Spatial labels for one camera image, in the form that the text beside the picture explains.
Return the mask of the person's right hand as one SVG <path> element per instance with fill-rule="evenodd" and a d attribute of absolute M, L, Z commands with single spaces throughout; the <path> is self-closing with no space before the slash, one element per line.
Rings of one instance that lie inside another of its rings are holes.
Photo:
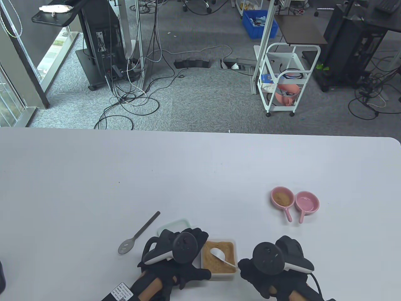
<path fill-rule="evenodd" d="M 275 243 L 256 245 L 252 258 L 238 262 L 240 275 L 253 285 L 260 295 L 278 301 L 322 301 L 321 289 L 307 284 L 315 270 L 305 258 L 300 243 L 287 235 Z"/>

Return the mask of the person's left hand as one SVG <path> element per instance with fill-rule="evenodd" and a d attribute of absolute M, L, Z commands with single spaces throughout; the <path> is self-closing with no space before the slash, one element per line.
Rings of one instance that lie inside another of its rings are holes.
<path fill-rule="evenodd" d="M 183 289 L 188 282 L 210 280 L 209 269 L 193 265 L 208 238 L 199 228 L 164 230 L 160 237 L 150 238 L 138 264 L 142 273 L 130 288 L 131 300 L 169 300 L 175 286 Z"/>

